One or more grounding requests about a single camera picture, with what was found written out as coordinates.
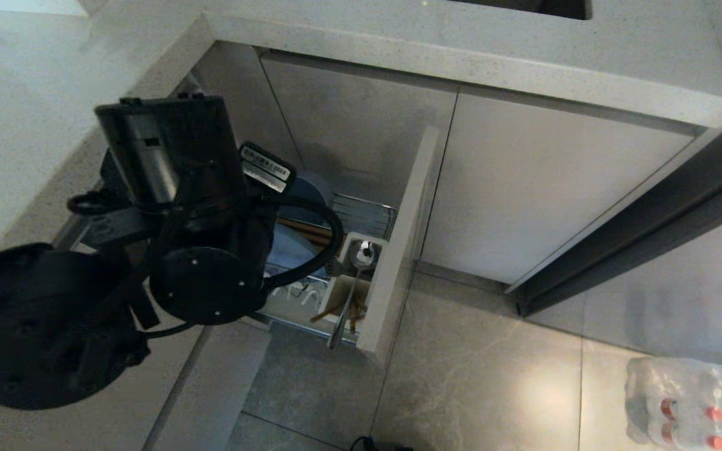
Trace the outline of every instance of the metal utensil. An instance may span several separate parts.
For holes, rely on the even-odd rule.
[[[378,264],[378,257],[380,257],[379,246],[373,242],[367,240],[358,240],[350,243],[350,248],[347,249],[350,257],[350,263],[355,266],[355,279],[353,284],[350,285],[350,294],[347,295],[347,300],[344,301],[344,308],[342,309],[341,315],[338,315],[338,321],[333,327],[333,333],[330,334],[330,339],[327,340],[327,346],[330,349],[336,348],[338,342],[342,340],[344,335],[344,323],[347,322],[347,315],[350,314],[350,305],[353,302],[353,294],[355,294],[355,285],[358,283],[358,279],[361,277],[361,273],[368,271]]]

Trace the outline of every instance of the plastic wrap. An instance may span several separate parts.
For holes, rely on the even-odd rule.
[[[691,359],[628,363],[628,436],[667,449],[722,449],[722,366]]]

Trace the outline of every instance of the tile floor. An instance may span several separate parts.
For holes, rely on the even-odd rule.
[[[511,299],[416,274],[388,368],[275,325],[229,451],[653,449],[625,434],[625,365],[640,354],[516,319]]]

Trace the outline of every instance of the dish rack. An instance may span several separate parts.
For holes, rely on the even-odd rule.
[[[356,232],[387,241],[392,235],[392,229],[397,219],[397,209],[392,206],[344,194],[333,196],[333,211],[341,220],[345,234]],[[323,225],[300,223],[325,231],[330,230]],[[266,306],[256,312],[253,317],[267,323],[278,321],[320,334],[320,336],[330,336],[333,325],[335,325],[335,318],[310,322],[310,318],[324,309],[326,294],[330,292],[329,285],[330,279],[309,275],[297,283],[282,286],[269,295]],[[349,331],[345,331],[344,341],[354,343],[356,340],[358,340],[358,333],[350,334]]]

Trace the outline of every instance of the barcode label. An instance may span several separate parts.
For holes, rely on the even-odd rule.
[[[281,180],[287,180],[291,175],[291,171],[289,171],[289,169],[278,165],[278,163],[272,162],[269,158],[264,157],[247,146],[241,148],[241,158],[247,160],[247,162],[250,162],[255,166],[258,166],[258,168],[264,169]]]
[[[277,177],[272,177],[269,172],[261,170],[258,166],[250,163],[249,160],[241,162],[241,169],[247,177],[258,180],[258,182],[263,183],[277,192],[283,192],[286,189],[286,183],[284,183],[283,180],[280,180]]]

